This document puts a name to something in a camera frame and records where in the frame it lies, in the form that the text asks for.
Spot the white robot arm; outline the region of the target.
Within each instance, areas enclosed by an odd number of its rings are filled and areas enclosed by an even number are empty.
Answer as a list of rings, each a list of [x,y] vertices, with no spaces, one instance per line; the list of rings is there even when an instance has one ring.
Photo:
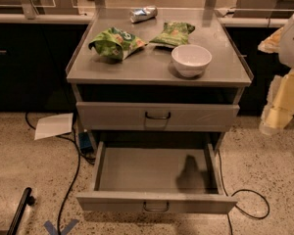
[[[290,68],[285,76],[276,75],[269,87],[260,131],[274,135],[294,117],[294,14],[285,26],[263,40],[258,49],[265,53],[277,53],[279,61]]]

